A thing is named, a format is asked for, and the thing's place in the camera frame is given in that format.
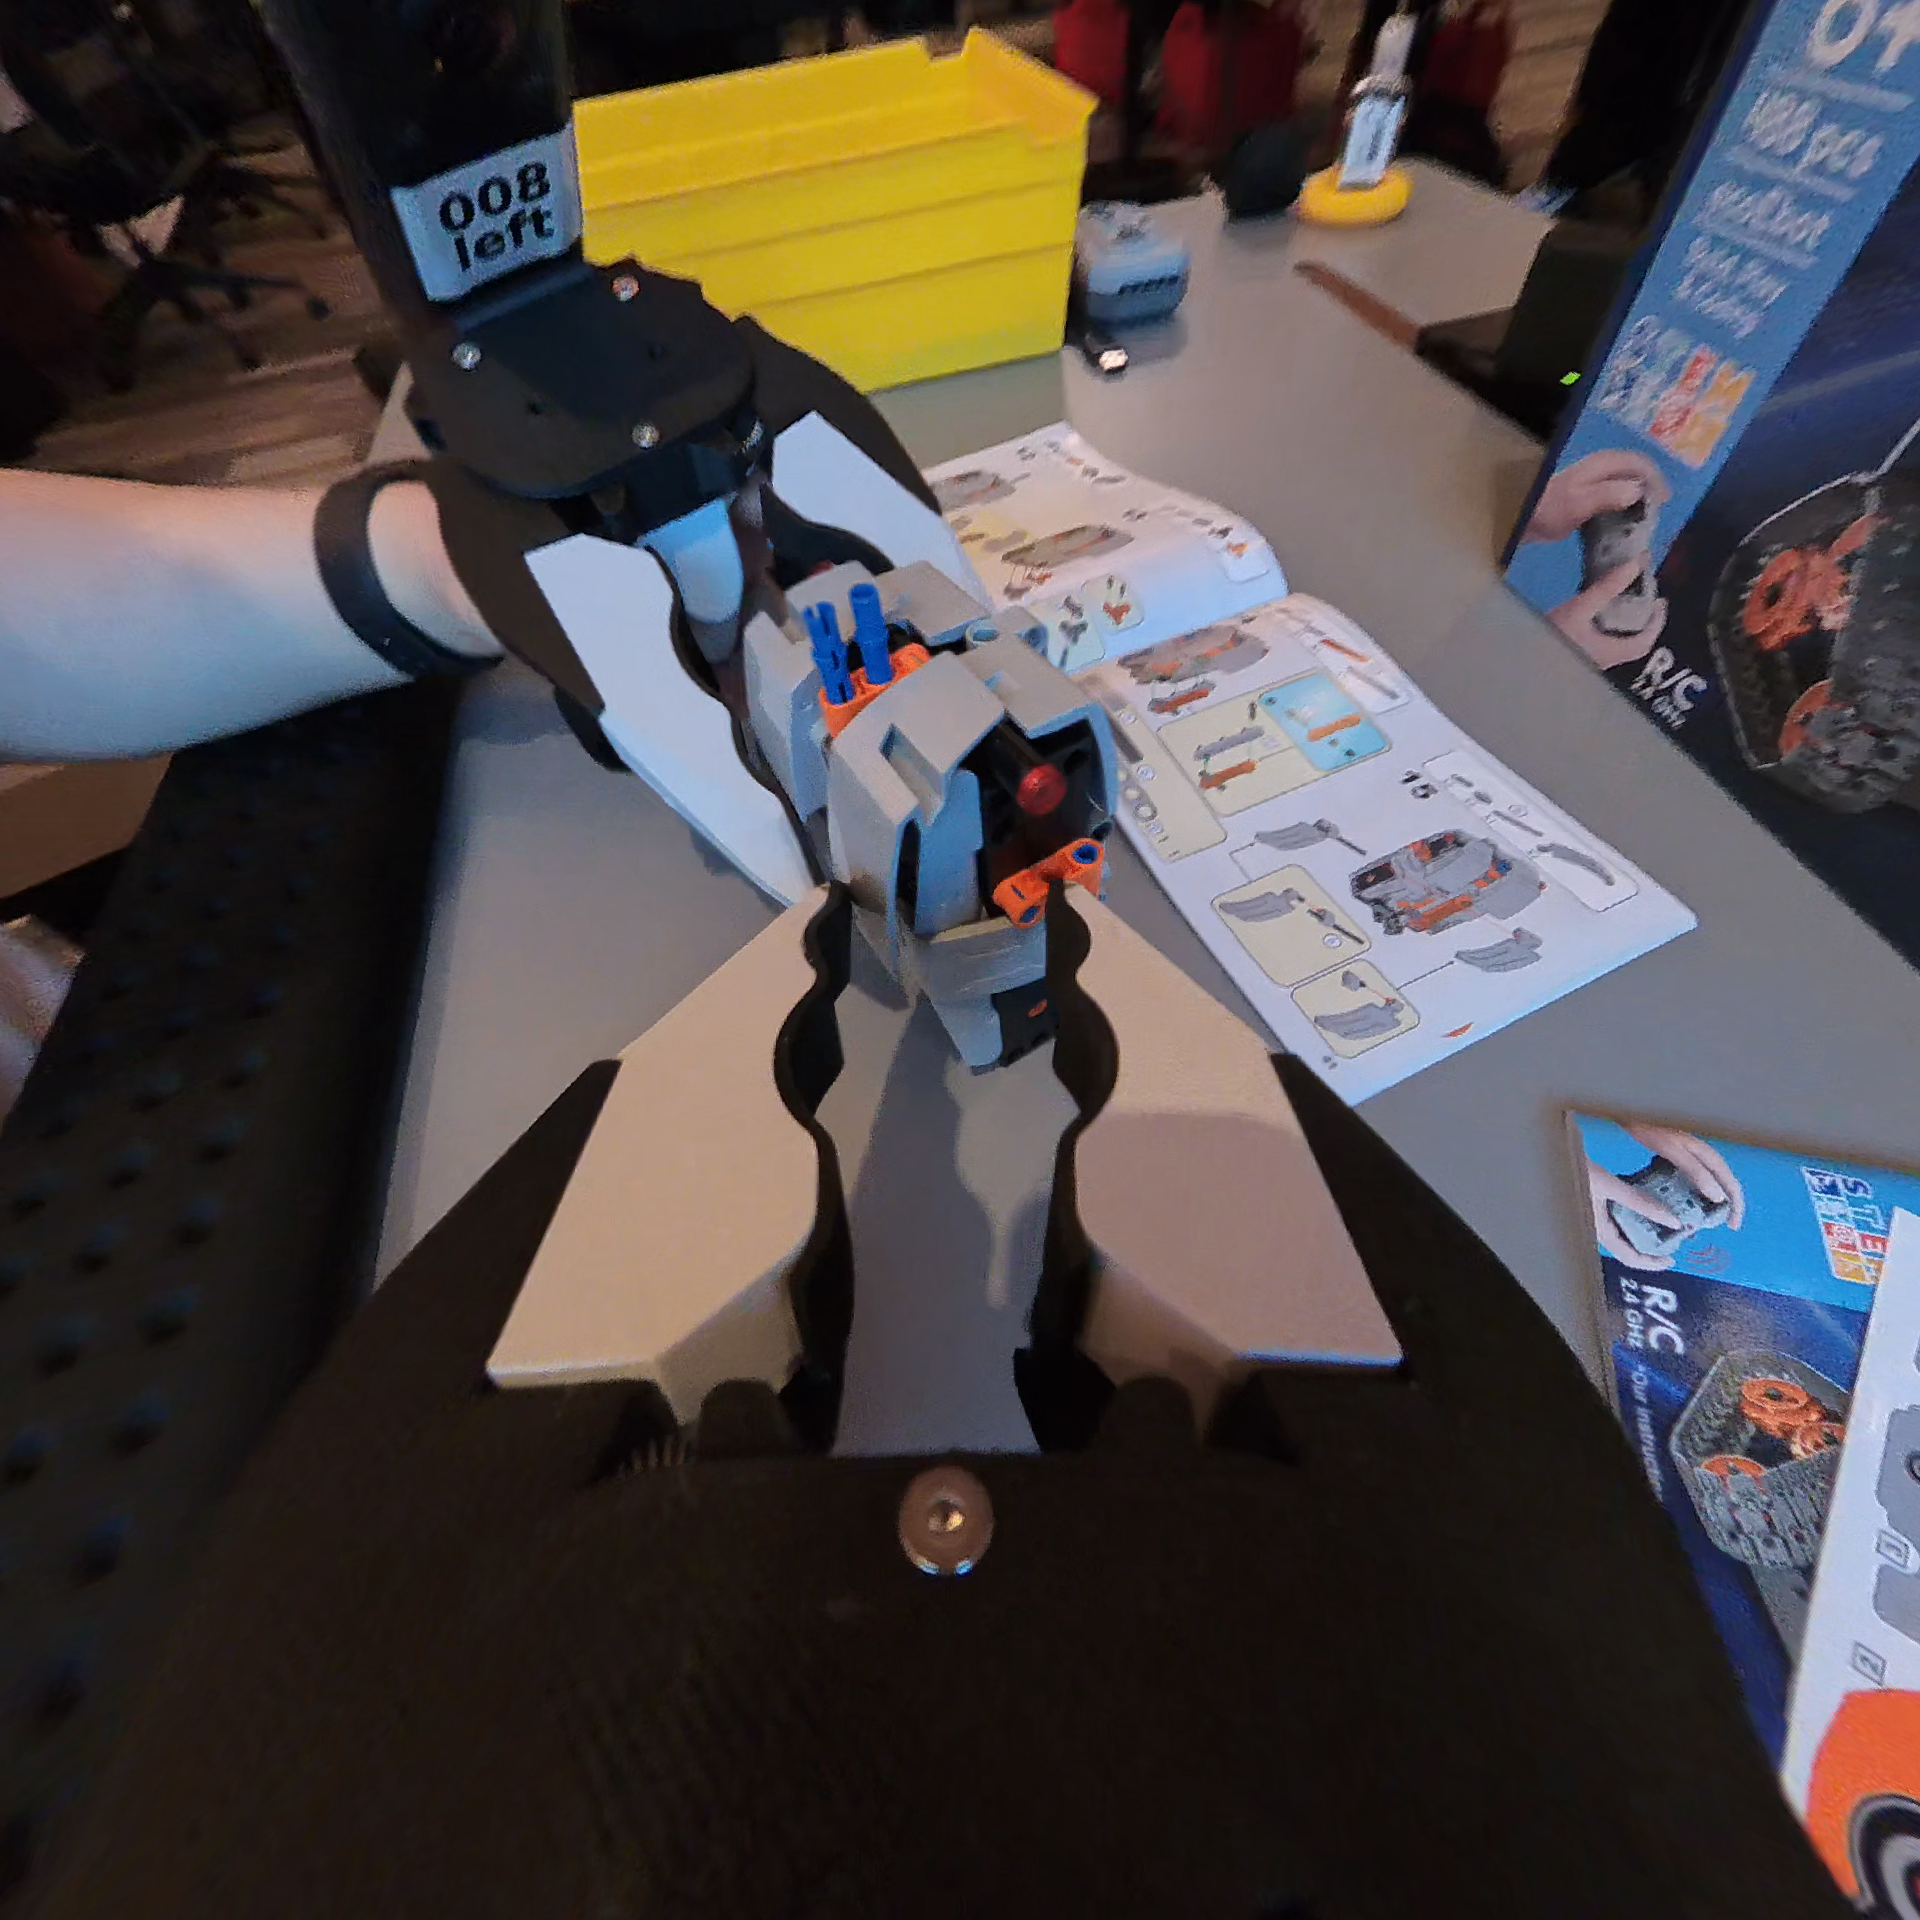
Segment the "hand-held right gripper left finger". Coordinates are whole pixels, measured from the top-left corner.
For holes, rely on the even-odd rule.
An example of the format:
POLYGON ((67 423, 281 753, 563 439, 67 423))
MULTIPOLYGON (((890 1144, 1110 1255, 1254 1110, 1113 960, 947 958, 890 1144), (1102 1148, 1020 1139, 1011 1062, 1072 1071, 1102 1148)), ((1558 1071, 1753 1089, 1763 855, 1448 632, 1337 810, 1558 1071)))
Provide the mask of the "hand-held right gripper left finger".
POLYGON ((686 1426, 757 1381, 804 1445, 833 1445, 853 1271, 820 1105, 850 963, 851 900, 816 885, 616 1056, 494 1385, 640 1381, 686 1426))

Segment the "black wristband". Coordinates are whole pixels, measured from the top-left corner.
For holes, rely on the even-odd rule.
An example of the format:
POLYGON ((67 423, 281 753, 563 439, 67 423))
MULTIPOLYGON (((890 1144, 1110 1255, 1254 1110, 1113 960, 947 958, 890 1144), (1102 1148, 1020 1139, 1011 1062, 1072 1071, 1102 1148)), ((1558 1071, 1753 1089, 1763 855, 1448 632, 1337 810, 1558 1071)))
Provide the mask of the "black wristband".
POLYGON ((501 656, 462 651, 402 612, 382 584, 371 546, 371 511, 384 489, 444 476, 434 459, 374 461, 329 483, 313 506, 310 539, 316 573, 348 632, 403 680, 471 678, 501 656))

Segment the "red bag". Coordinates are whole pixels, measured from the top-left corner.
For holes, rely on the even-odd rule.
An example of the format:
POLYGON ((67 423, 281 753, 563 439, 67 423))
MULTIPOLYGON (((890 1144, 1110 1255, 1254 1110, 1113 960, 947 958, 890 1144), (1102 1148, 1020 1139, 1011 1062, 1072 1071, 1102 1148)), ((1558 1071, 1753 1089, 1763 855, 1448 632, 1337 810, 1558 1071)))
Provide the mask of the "red bag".
POLYGON ((1153 117, 1176 145, 1223 152, 1292 117, 1318 48, 1318 6, 1298 1, 1065 1, 1051 64, 1121 117, 1153 117))

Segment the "black charger box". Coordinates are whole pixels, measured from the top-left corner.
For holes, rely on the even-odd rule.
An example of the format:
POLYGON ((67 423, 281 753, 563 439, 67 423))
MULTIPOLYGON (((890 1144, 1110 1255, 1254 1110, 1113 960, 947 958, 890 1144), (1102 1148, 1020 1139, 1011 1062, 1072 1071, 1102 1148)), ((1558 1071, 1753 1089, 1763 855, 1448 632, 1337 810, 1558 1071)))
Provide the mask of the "black charger box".
POLYGON ((1548 227, 1493 348, 1499 407, 1546 439, 1580 383, 1635 249, 1619 225, 1559 219, 1548 227))

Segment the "yellow tape roll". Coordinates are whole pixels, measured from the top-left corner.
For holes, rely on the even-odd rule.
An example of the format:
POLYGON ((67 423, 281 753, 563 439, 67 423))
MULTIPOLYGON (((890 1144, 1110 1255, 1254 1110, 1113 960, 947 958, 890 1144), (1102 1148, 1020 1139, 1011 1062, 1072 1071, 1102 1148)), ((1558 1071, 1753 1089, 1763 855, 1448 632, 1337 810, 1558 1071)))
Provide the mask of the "yellow tape roll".
POLYGON ((1313 227, 1384 227, 1402 217, 1411 198, 1411 174, 1389 161, 1369 184, 1342 184, 1339 165, 1312 172, 1299 187, 1298 217, 1313 227))

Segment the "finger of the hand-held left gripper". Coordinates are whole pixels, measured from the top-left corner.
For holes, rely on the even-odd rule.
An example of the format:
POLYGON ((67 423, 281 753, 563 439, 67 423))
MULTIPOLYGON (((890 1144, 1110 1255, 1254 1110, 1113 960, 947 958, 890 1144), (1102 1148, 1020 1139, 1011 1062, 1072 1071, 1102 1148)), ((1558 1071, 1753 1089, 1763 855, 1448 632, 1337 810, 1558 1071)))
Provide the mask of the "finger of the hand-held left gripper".
POLYGON ((772 448, 772 492, 800 518, 860 537, 891 569, 930 564, 982 605, 995 599, 922 470, 876 410, 808 410, 781 425, 772 448))
POLYGON ((676 649, 680 601, 659 560, 576 534, 531 550, 527 566, 622 761, 767 898, 806 898, 813 875, 785 806, 739 756, 729 708, 676 649))

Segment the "white instruction booklet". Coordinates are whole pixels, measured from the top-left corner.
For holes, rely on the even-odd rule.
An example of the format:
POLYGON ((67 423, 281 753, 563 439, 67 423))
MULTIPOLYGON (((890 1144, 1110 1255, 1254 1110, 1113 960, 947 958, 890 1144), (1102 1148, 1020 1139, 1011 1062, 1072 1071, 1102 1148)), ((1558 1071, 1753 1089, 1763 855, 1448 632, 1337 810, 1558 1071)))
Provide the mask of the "white instruction booklet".
POLYGON ((923 480, 1115 745, 1115 829, 1352 1104, 1683 937, 1696 913, 1452 722, 1272 544, 1065 423, 923 480))

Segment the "black round speaker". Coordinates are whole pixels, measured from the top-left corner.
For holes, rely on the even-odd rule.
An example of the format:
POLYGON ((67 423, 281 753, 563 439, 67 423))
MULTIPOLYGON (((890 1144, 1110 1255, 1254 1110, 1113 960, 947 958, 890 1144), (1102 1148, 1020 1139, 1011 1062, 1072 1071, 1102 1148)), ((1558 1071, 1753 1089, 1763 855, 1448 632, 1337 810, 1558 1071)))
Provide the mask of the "black round speaker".
POLYGON ((1246 127, 1211 172, 1228 221, 1277 216, 1298 202, 1312 170, 1313 127, 1304 116, 1246 127))

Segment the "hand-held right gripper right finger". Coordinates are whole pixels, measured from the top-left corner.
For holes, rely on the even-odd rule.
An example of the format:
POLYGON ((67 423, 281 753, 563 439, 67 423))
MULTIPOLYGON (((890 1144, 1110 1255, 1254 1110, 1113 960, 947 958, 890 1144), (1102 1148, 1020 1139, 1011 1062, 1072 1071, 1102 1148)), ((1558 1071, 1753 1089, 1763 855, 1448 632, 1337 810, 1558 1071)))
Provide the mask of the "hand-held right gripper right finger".
POLYGON ((1135 1379, 1206 1429, 1266 1369, 1399 1368, 1277 1056, 1078 887, 1051 889, 1043 933, 1072 1115, 1029 1301, 1034 1442, 1087 1445, 1135 1379))

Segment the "grey building block model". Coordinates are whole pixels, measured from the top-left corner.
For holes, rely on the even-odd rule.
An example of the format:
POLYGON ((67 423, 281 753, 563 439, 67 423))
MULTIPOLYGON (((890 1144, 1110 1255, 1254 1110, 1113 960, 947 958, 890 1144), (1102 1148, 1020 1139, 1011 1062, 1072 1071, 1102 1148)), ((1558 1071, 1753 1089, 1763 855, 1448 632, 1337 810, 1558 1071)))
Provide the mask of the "grey building block model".
POLYGON ((876 962, 972 1069, 1053 1033, 1045 917, 1099 898, 1117 751, 1091 695, 926 560, 823 564, 741 629, 744 726, 876 962))

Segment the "blue manual booklet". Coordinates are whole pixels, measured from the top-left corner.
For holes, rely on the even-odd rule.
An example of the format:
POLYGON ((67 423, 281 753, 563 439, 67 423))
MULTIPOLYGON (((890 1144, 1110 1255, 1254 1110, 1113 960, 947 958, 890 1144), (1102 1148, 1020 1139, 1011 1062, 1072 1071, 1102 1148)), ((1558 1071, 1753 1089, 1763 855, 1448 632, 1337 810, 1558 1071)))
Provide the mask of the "blue manual booklet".
POLYGON ((1596 1220, 1596 1337, 1768 1758, 1793 1676, 1853 1385, 1916 1168, 1563 1115, 1596 1220))

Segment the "blue toy robot kit box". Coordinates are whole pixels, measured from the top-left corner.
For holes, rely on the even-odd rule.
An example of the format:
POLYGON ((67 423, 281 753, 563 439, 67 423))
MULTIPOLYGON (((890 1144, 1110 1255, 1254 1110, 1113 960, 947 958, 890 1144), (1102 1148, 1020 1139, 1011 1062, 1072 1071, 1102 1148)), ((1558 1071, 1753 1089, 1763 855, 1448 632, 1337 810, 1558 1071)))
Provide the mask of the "blue toy robot kit box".
POLYGON ((1506 584, 1917 954, 1917 6, 1728 4, 1506 584))

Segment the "grey battery hub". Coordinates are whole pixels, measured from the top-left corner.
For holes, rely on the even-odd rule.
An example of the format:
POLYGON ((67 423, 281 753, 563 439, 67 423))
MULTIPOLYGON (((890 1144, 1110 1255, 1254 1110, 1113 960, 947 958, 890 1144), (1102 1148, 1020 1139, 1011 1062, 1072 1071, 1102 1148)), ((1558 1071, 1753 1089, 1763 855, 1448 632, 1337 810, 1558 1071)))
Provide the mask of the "grey battery hub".
POLYGON ((1186 300, 1188 275, 1188 245, 1148 206, 1090 202, 1076 211, 1072 292, 1090 324, 1164 324, 1186 300))

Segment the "small clear bottle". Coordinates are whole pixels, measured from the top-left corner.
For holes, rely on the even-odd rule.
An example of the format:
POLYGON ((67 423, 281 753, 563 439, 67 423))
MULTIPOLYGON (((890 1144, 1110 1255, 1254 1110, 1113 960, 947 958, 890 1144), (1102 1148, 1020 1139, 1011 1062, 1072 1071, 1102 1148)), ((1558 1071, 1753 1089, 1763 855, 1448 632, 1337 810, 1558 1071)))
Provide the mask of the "small clear bottle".
POLYGON ((1418 24, 1408 9, 1392 12, 1380 24, 1367 66, 1348 102, 1335 161, 1335 187, 1342 191, 1378 187, 1394 161, 1410 96, 1405 66, 1418 24))

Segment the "grey desk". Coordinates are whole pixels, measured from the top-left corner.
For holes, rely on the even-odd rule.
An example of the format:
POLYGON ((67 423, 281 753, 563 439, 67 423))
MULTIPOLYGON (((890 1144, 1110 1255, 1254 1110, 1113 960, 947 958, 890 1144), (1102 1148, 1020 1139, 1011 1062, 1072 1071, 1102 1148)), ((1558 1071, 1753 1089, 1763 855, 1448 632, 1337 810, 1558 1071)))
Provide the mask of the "grey desk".
MULTIPOLYGON (((1537 221, 1444 174, 1371 234, 1223 224, 1213 198, 1168 224, 1192 249, 1188 295, 1125 373, 1064 349, 876 407, 919 467, 1068 420, 1252 522, 1292 587, 1691 908, 1685 936, 1359 1108, 1604 1379, 1563 1112, 1913 1168, 1916 971, 1506 589, 1542 446, 1299 266, 1422 326, 1507 306, 1537 221)), ((435 860, 378 1282, 578 1071, 776 915, 640 779, 598 768, 516 668, 462 693, 435 860)), ((858 1284, 840 1445, 1026 1450, 1011 1351, 1073 1101, 1048 1049, 965 1067, 862 944, 835 1012, 823 1121, 858 1284)))

